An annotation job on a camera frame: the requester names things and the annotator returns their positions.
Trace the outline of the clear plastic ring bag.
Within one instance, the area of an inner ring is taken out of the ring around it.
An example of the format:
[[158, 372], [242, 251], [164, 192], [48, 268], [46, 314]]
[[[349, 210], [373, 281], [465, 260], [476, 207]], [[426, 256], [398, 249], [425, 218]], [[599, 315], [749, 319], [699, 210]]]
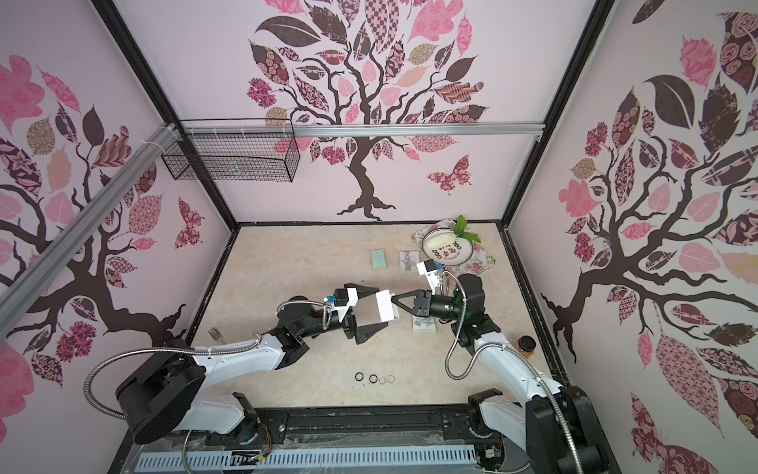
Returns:
[[418, 254], [418, 251], [400, 252], [399, 268], [401, 272], [416, 272], [416, 270], [418, 270], [419, 262], [420, 254]]

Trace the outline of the mint green box lid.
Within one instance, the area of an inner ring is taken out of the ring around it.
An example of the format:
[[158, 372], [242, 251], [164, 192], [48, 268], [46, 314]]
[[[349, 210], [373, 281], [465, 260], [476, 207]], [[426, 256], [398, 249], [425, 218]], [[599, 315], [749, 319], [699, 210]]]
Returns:
[[370, 252], [371, 267], [373, 270], [384, 270], [387, 268], [385, 251], [383, 249], [376, 249]]

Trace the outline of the white lift-off box base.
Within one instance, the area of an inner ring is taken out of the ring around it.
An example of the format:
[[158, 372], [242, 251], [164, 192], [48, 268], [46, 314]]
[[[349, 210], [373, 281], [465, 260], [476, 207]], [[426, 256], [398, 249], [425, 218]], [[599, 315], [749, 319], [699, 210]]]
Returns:
[[412, 319], [412, 332], [414, 334], [434, 334], [436, 323], [432, 318], [414, 316]]

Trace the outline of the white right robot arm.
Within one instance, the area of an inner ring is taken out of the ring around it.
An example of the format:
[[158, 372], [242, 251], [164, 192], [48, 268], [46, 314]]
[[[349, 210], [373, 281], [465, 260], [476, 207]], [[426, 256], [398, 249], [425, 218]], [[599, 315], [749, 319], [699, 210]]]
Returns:
[[471, 361], [489, 369], [509, 391], [481, 392], [471, 397], [474, 425], [501, 434], [526, 455], [536, 473], [609, 473], [616, 468], [611, 448], [588, 396], [539, 371], [507, 341], [485, 308], [479, 276], [443, 274], [454, 282], [452, 294], [413, 290], [393, 294], [394, 306], [420, 318], [451, 323], [454, 348], [466, 350]]

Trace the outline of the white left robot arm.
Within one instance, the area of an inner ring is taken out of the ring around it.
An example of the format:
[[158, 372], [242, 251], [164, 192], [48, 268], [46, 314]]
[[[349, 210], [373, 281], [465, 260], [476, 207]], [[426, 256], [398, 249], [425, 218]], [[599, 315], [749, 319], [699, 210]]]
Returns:
[[290, 367], [308, 352], [307, 339], [332, 331], [363, 344], [394, 319], [391, 297], [346, 284], [321, 301], [290, 298], [276, 310], [276, 327], [249, 341], [210, 348], [179, 341], [158, 349], [116, 390], [132, 440], [151, 444], [175, 431], [254, 432], [260, 419], [246, 396], [214, 396], [211, 387]]

